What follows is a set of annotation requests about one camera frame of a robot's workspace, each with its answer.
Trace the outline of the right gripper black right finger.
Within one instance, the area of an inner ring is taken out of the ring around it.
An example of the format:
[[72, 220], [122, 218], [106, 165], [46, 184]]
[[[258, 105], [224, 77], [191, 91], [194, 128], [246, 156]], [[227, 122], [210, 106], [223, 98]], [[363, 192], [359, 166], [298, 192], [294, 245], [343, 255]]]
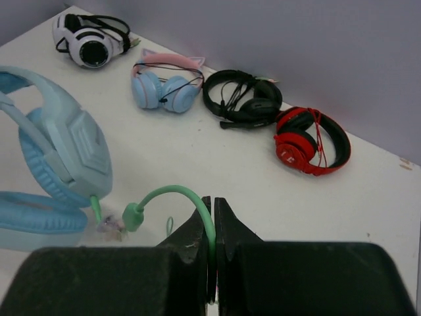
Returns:
[[388, 253], [366, 242], [265, 241], [214, 201], [221, 315], [415, 315]]

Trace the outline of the white black headphones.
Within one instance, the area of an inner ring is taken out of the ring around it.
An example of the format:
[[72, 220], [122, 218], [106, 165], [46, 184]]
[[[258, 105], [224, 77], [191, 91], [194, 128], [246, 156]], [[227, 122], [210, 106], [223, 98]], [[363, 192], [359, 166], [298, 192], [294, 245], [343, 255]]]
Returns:
[[53, 21], [52, 34], [57, 52], [91, 69], [105, 66], [140, 43], [126, 22], [106, 15], [61, 14]]

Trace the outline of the light blue headphones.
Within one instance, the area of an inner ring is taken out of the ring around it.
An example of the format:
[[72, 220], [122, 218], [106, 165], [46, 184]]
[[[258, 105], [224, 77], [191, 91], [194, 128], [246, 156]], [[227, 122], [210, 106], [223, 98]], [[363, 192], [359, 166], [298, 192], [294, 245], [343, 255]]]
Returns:
[[62, 87], [17, 66], [1, 67], [1, 110], [18, 125], [23, 158], [43, 195], [1, 192], [1, 247], [31, 252], [76, 246], [112, 190], [111, 155], [94, 118]]

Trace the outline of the red black headphones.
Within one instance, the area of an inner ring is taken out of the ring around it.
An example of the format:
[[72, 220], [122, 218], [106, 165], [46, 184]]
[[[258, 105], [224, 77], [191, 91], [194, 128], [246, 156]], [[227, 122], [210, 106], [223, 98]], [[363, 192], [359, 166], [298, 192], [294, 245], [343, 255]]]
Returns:
[[[335, 160], [329, 164], [322, 131], [331, 139]], [[276, 156], [288, 167], [305, 174], [331, 174], [347, 164], [351, 143], [344, 129], [329, 116], [313, 108], [292, 107], [276, 117]]]

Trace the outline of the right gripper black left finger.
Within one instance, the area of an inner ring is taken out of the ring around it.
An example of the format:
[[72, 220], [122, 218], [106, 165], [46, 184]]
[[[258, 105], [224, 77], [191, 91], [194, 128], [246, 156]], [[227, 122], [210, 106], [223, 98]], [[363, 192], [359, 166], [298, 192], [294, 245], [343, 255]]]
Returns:
[[2, 315], [206, 315], [208, 240], [198, 211], [155, 247], [41, 248]]

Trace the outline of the pink blue cat-ear headphones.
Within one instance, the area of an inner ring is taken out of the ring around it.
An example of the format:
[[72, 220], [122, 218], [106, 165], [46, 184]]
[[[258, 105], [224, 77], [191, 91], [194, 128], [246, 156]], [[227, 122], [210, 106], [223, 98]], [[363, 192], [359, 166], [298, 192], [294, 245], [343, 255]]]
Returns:
[[[202, 66], [204, 57], [185, 57], [175, 53], [158, 53], [143, 48], [141, 59], [132, 67], [131, 88], [137, 106], [141, 109], [162, 107], [173, 113], [184, 113], [199, 95], [205, 77]], [[176, 75], [162, 80], [152, 68], [184, 70], [195, 75], [192, 80]]]

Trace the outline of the black headset with microphone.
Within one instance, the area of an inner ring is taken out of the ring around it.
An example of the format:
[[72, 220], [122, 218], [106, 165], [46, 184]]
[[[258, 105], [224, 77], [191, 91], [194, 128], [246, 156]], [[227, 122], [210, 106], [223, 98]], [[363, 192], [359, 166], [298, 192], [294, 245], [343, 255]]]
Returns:
[[254, 129], [274, 123], [283, 95], [272, 80], [240, 70], [221, 70], [202, 87], [207, 109], [221, 118], [222, 129]]

